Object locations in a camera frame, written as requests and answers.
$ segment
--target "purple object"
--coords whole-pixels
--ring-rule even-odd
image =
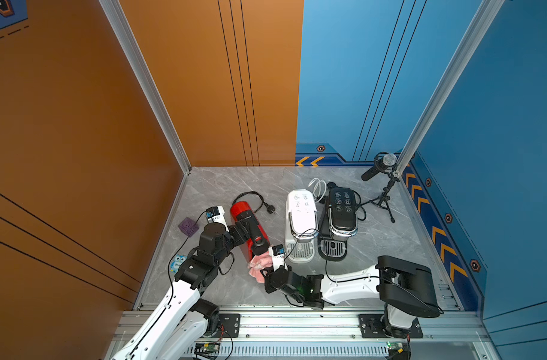
[[[194,220],[191,220],[190,218],[183,219],[182,222],[178,225],[181,232],[186,234],[188,237],[191,237],[193,234],[195,234],[199,230],[199,226],[196,224]]]

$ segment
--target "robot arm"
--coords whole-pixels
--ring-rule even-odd
[[[303,277],[289,266],[262,274],[266,292],[280,290],[313,309],[349,299],[381,299],[386,303],[384,327],[396,338],[407,336],[416,317],[440,315],[430,269],[392,256],[379,256],[377,265],[343,275]]]
[[[200,297],[230,251],[248,241],[249,236],[244,235],[248,232],[238,222],[228,231],[223,207],[206,212],[209,224],[200,234],[199,246],[180,266],[146,323],[112,360],[177,359],[196,339],[216,331],[219,307]]]

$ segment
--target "white coffee machine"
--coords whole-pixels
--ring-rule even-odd
[[[292,190],[286,201],[287,260],[307,263],[315,255],[314,240],[318,235],[315,199],[309,190]]]

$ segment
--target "microphone stand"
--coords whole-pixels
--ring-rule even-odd
[[[390,210],[389,205],[388,205],[388,201],[390,200],[388,192],[390,190],[392,190],[392,188],[393,188],[393,186],[396,182],[400,181],[400,179],[393,174],[395,169],[396,169],[396,166],[394,165],[393,168],[392,168],[392,171],[385,173],[385,174],[388,175],[389,181],[388,181],[388,184],[386,185],[386,187],[384,188],[384,191],[377,198],[371,199],[370,201],[368,201],[366,203],[366,204],[372,203],[373,205],[378,206],[380,209],[387,210],[389,212],[389,219],[392,222],[396,222],[396,220],[393,218],[392,210]]]

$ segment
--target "gray marble floor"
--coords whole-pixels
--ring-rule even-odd
[[[169,233],[163,241],[160,256],[157,259],[152,275],[143,290],[142,303],[158,303],[169,286],[168,261],[172,254],[186,239],[181,233],[178,224],[185,218],[197,219],[199,214],[211,206],[221,205],[228,212],[232,200],[241,192],[253,190],[260,192],[266,202],[277,208],[276,213],[268,214],[265,209],[256,216],[272,244],[284,242],[285,218],[284,210],[289,191],[307,188],[308,182],[319,177],[327,182],[335,182],[338,186],[349,187],[359,192],[362,201],[375,198],[388,182],[387,176],[379,174],[370,181],[363,182],[361,175],[364,168],[282,168],[282,167],[253,167],[253,168],[193,168],[187,181],[178,210],[173,219]],[[388,212],[373,205],[365,205],[367,219],[358,222],[358,234],[348,243],[348,255],[341,262],[330,262],[330,274],[365,269],[377,262],[379,255],[396,256],[433,267],[428,263],[428,256],[408,216],[407,209],[401,198],[400,191],[405,189],[397,183],[390,192],[392,197],[390,206],[393,210],[395,223],[389,220]],[[248,195],[244,198],[252,208],[257,208],[257,196]],[[200,228],[205,226],[205,220],[199,221]],[[180,254],[186,255],[198,243],[201,230],[188,240]],[[247,263],[236,248],[233,251],[235,262],[231,271],[219,275],[203,294],[203,298],[217,305],[287,305],[286,299],[280,292],[267,294],[263,284],[259,284],[248,274]],[[229,268],[230,259],[222,264],[222,269]],[[325,261],[316,254],[315,258],[306,264],[292,264],[293,270],[301,275],[323,274]],[[345,306],[370,306],[383,309],[383,302],[379,299],[356,299],[341,304]]]

